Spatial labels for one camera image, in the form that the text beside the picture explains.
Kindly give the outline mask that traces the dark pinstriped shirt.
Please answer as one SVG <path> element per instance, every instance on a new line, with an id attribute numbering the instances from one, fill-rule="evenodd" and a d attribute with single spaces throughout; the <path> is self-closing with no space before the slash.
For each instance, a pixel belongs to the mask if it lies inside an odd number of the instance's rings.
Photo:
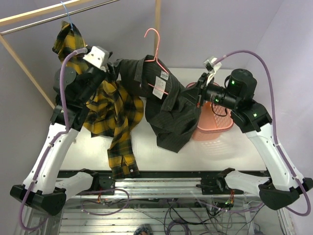
<path id="1" fill-rule="evenodd" d="M 189 142 L 201 114 L 200 108 L 183 97 L 186 88 L 151 55 L 139 60 L 118 59 L 113 68 L 129 94 L 146 98 L 145 118 L 157 145 L 178 153 Z"/>

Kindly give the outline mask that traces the yellow plaid shirt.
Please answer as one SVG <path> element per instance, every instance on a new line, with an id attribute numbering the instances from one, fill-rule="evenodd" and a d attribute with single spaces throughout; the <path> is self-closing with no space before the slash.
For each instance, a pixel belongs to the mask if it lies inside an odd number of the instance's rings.
<path id="1" fill-rule="evenodd" d="M 86 46 L 75 25 L 62 21 L 61 31 L 52 48 L 64 61 L 75 49 Z M 83 61 L 82 55 L 73 56 L 67 67 L 75 69 L 78 75 L 85 74 L 90 65 Z M 108 78 L 98 86 L 86 102 L 89 113 L 84 127 L 91 132 L 91 137 L 113 137 L 108 152 L 109 167 L 113 178 L 135 178 L 140 175 L 132 150 L 131 130 L 142 120 L 144 112 L 143 101 L 138 96 L 128 94 L 117 81 L 117 69 L 109 64 Z"/>

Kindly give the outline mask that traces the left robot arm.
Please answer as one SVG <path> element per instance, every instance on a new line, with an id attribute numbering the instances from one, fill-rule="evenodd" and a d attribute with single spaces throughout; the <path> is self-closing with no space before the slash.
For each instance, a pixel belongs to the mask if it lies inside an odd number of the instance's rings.
<path id="1" fill-rule="evenodd" d="M 62 64 L 55 73 L 54 87 L 57 105 L 44 146 L 31 172 L 21 185 L 14 185 L 10 195 L 24 205 L 48 215 L 57 215 L 71 197 L 86 191 L 99 191 L 99 174 L 89 169 L 79 170 L 74 176 L 57 181 L 64 158 L 81 131 L 89 109 L 86 106 L 98 86 L 109 75 L 108 59 L 112 53 L 100 47 L 78 49 L 67 56 L 79 56 L 88 69 L 82 74 Z"/>

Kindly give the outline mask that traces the pink wire hanger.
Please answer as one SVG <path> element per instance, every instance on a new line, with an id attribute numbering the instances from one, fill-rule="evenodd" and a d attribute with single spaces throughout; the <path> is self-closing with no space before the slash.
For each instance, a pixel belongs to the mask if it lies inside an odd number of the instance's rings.
<path id="1" fill-rule="evenodd" d="M 169 71 L 161 64 L 161 62 L 158 60 L 158 49 L 159 49 L 159 43 L 160 43 L 160 34 L 159 32 L 155 29 L 155 28 L 149 28 L 147 29 L 147 31 L 144 34 L 144 38 L 147 36 L 148 32 L 150 31 L 154 31 L 156 36 L 157 36 L 157 40 L 156 40 L 156 46 L 154 49 L 154 58 L 151 60 L 145 60 L 145 62 L 155 62 L 160 68 L 161 68 L 161 72 L 160 72 L 160 76 L 156 76 L 155 79 L 155 84 L 151 84 L 149 82 L 147 82 L 147 84 L 153 88 L 152 94 L 154 96 L 156 96 L 159 99 L 163 98 L 164 94 L 168 94 L 165 91 L 166 88 L 166 81 L 168 81 L 169 79 Z"/>

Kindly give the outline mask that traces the blue wire hanger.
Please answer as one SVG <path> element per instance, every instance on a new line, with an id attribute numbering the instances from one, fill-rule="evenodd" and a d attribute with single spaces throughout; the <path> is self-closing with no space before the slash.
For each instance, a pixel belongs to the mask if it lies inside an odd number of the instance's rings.
<path id="1" fill-rule="evenodd" d="M 66 5 L 65 5 L 62 1 L 60 1 L 60 3 L 62 4 L 64 10 L 66 11 L 66 15 L 67 15 L 67 18 L 68 18 L 68 21 L 69 21 L 69 24 L 70 24 L 71 31 L 74 31 L 74 30 L 73 30 L 73 23 L 72 23 L 72 20 L 71 20 L 69 11 L 68 11 Z"/>

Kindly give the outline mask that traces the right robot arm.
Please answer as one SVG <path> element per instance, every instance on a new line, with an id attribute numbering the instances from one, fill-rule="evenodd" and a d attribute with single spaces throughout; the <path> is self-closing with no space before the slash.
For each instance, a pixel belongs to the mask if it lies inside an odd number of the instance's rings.
<path id="1" fill-rule="evenodd" d="M 274 134 L 274 119 L 267 109 L 253 100 L 257 85 L 252 73 L 235 69 L 226 78 L 224 88 L 207 83 L 209 75 L 203 73 L 193 86 L 186 88 L 182 95 L 197 107 L 206 101 L 229 109 L 230 117 L 253 143 L 268 172 L 268 177 L 258 177 L 227 168 L 218 174 L 216 190 L 222 194 L 238 189 L 259 196 L 272 210 L 279 210 L 294 203 L 301 194 L 313 187 L 313 180 L 305 178 L 291 164 Z"/>

